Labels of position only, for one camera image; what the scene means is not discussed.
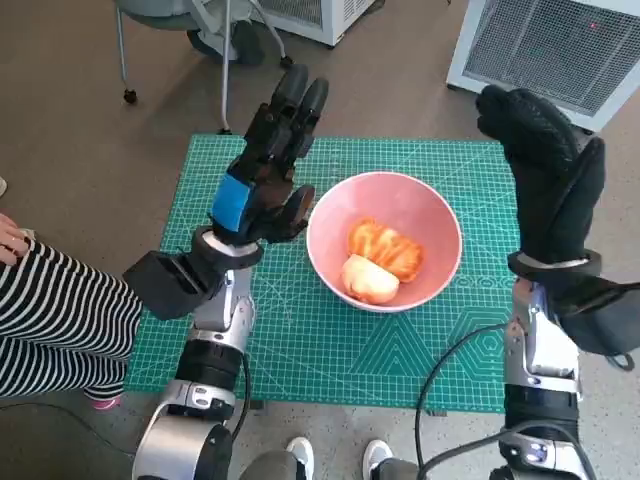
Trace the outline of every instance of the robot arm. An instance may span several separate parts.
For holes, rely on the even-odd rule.
[[[487,87],[477,107],[479,129],[504,147],[520,226],[520,251],[508,259],[518,280],[504,337],[505,427],[541,420],[579,439],[579,350],[631,368],[640,346],[640,285],[600,278],[600,256],[584,248],[604,187],[604,142],[579,152],[568,120],[526,90]],[[500,452],[508,466],[493,480],[591,478],[552,428],[510,434]]]
[[[258,241],[286,242],[306,227],[310,185],[293,194],[294,162],[306,156],[328,94],[319,78],[294,65],[270,103],[258,109],[244,151],[229,165],[191,250],[149,252],[124,275],[144,305],[162,320],[193,312],[175,378],[142,437],[133,479],[227,478],[233,438],[225,423],[245,365],[253,328],[251,268],[263,255]]]

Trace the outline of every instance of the shoe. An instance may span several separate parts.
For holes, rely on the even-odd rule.
[[[362,478],[370,480],[371,472],[388,458],[393,458],[393,452],[389,445],[382,440],[369,442],[362,457]]]
[[[313,447],[311,442],[304,437],[294,438],[287,445],[287,452],[293,453],[301,464],[304,465],[306,480],[313,480]]]
[[[120,405],[122,395],[111,398],[109,400],[91,400],[91,406],[98,411],[111,410]]]

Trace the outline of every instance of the pink bowl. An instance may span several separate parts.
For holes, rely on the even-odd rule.
[[[418,277],[401,284],[384,305],[349,297],[340,278],[349,229],[362,217],[373,217],[424,247]],[[422,305],[444,290],[460,264],[462,234],[449,204],[429,185],[399,173],[370,172],[340,182],[318,201],[307,228],[307,251],[322,281],[342,300],[362,310],[393,313]]]

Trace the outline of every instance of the person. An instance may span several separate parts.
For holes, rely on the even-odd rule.
[[[141,310],[126,283],[0,214],[0,398],[82,388],[116,406]]]
[[[285,450],[266,452],[242,473],[240,480],[313,480],[315,458],[311,442],[294,438]],[[362,457],[363,480],[415,480],[418,466],[394,457],[382,440],[369,442]]]

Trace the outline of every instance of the pink shoe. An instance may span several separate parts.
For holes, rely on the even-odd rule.
[[[91,400],[91,406],[95,410],[99,411],[111,410],[112,408],[120,405],[121,396],[122,395],[118,395],[117,397],[110,400]]]

